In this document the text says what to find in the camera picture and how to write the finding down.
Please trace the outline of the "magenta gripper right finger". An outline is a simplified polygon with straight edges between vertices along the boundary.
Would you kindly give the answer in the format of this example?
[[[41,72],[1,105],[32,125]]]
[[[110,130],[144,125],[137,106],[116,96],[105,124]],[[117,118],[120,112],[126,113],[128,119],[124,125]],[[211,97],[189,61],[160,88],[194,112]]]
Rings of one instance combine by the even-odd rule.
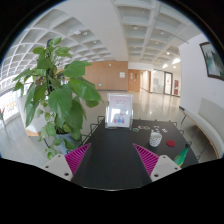
[[[167,155],[157,155],[152,151],[133,144],[152,181],[157,181],[180,170],[180,167]]]

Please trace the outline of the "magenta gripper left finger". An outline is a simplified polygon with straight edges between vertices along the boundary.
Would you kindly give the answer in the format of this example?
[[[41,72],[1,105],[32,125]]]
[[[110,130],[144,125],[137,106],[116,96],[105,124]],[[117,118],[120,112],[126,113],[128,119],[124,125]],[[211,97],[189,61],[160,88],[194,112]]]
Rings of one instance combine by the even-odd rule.
[[[85,144],[66,155],[57,154],[48,161],[42,169],[70,181],[79,168],[89,147],[90,143]]]

